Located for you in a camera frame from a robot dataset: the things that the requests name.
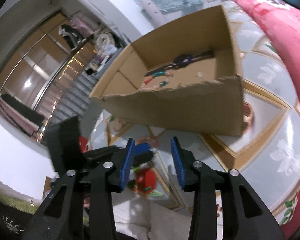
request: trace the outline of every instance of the pink cloth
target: pink cloth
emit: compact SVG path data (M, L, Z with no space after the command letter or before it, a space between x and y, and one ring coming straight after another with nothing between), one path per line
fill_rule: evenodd
M300 100L300 10L282 0L232 0L248 13L278 51ZM300 226L300 194L293 219L282 229L286 238Z

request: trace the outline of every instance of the white cloth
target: white cloth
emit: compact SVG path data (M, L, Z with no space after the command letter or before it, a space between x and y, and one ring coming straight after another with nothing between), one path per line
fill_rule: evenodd
M188 239L191 217L152 203L128 189L112 193L112 202L115 226L120 233L137 240ZM221 240L222 225L217 230L217 240Z

